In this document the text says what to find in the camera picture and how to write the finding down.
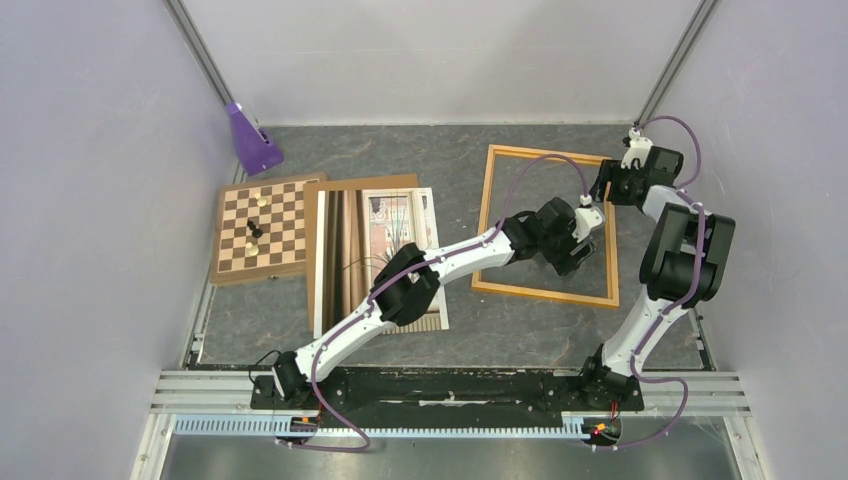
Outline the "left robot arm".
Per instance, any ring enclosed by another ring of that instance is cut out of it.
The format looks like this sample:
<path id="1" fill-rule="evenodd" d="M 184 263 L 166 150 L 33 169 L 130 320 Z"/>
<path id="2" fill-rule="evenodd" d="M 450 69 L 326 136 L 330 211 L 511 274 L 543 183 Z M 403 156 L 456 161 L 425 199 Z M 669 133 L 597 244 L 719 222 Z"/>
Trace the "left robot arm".
<path id="1" fill-rule="evenodd" d="M 536 255 L 559 275 L 577 270 L 594 251 L 591 234 L 605 221 L 588 196 L 577 207 L 554 197 L 536 211 L 505 216 L 482 234 L 447 247 L 403 246 L 347 317 L 312 343 L 279 355 L 272 366 L 276 396 L 291 408 L 307 405 L 314 387 L 344 359 L 383 332 L 418 321 L 454 280 Z"/>

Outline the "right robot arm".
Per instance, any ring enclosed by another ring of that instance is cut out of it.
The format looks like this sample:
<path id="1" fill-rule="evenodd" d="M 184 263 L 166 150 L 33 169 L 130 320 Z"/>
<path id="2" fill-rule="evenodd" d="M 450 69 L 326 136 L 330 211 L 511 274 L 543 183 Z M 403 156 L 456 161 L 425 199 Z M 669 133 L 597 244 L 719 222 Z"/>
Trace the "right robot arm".
<path id="1" fill-rule="evenodd" d="M 577 392 L 592 409 L 621 407 L 640 392 L 644 364 L 662 336 L 699 302 L 718 292 L 736 230 L 674 182 L 682 153 L 632 141 L 620 161 L 603 162 L 592 193 L 635 206 L 656 226 L 644 253 L 640 294 L 619 330 L 587 358 Z"/>

